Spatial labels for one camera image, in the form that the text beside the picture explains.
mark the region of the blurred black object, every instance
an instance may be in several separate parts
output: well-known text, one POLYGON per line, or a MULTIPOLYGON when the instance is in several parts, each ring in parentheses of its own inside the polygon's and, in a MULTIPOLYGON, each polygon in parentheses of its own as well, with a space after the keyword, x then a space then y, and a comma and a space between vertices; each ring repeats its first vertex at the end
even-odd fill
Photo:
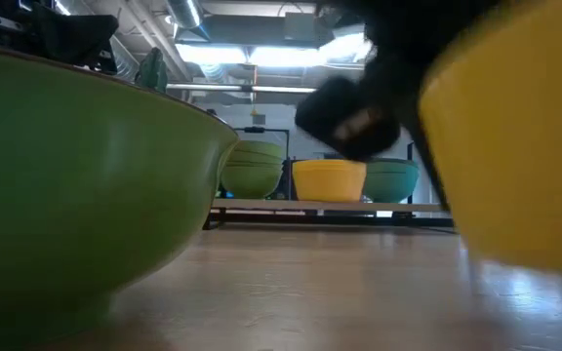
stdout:
POLYGON ((0 0, 0 47, 116 74, 114 16, 64 16, 55 0, 0 0))
POLYGON ((341 155, 363 161, 390 148, 404 127, 448 208, 422 128, 418 99, 425 72, 462 31, 501 0, 326 0, 366 23, 377 48, 363 78, 332 78, 297 108, 296 124, 341 155))

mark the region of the wall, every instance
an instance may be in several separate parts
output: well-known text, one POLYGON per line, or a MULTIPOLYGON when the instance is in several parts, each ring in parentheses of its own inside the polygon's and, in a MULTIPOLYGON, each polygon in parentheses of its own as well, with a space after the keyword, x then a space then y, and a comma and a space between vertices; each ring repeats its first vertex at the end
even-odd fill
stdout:
MULTIPOLYGON (((213 108, 218 116, 233 128, 245 128, 253 126, 251 117, 252 106, 250 104, 233 104, 229 106, 219 103, 198 103, 203 109, 213 108)), ((321 159, 326 152, 333 152, 331 148, 298 130, 294 124, 296 109, 292 105, 284 104, 259 104, 256 106, 259 114, 266 116, 266 128, 286 129, 290 131, 290 158, 297 160, 321 159)), ((240 133, 240 137, 246 140, 267 141, 285 147, 285 135, 282 133, 265 133, 263 135, 253 135, 240 133)), ((407 158, 407 145, 411 139, 403 131, 403 135, 398 142, 388 151, 381 154, 381 157, 407 158)), ((437 203, 434 196, 428 174, 423 168, 422 161, 418 152, 414 152, 414 160, 420 164, 420 178, 414 191, 414 203, 437 203)))

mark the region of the hardwood floor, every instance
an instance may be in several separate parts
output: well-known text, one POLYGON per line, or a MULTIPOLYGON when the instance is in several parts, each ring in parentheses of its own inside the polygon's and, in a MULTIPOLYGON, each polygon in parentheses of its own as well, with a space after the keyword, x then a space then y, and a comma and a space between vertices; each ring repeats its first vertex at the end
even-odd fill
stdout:
POLYGON ((419 229, 226 227, 42 349, 562 351, 562 278, 419 229))

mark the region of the ceiling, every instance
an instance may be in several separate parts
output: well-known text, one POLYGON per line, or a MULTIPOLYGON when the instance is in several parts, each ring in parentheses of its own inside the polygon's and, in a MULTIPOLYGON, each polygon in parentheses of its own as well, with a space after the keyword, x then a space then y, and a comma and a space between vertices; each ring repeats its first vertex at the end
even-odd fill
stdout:
MULTIPOLYGON (((74 0, 84 1, 86 5, 98 15, 114 15, 119 20, 119 29, 116 38, 124 45, 131 55, 140 62, 150 51, 151 45, 144 38, 140 29, 126 11, 122 9, 121 0, 74 0)), ((315 1, 281 2, 266 0, 199 0, 204 11, 214 15, 237 15, 237 16, 263 16, 283 17, 286 13, 314 12, 315 1)), ((171 43, 173 43, 173 25, 166 21, 169 15, 166 0, 140 0, 146 7, 153 21, 171 43)), ((143 26, 151 33, 148 23, 143 26)), ((205 79, 198 64, 187 62, 186 69, 191 77, 201 82, 205 79)), ((245 70, 239 64, 228 64, 225 66, 228 74, 236 79, 253 79, 253 70, 245 70)), ((257 84, 262 86, 276 87, 318 87, 324 80, 331 76, 345 76, 350 79, 358 79, 363 70, 362 64, 344 64, 332 66, 312 67, 258 67, 257 84)), ((183 81, 175 74, 169 72, 169 83, 183 81)), ((258 94, 258 103, 286 103, 296 104, 303 96, 290 94, 258 94)), ((224 104, 245 103, 244 99, 223 93, 197 94, 197 101, 218 102, 224 104)))

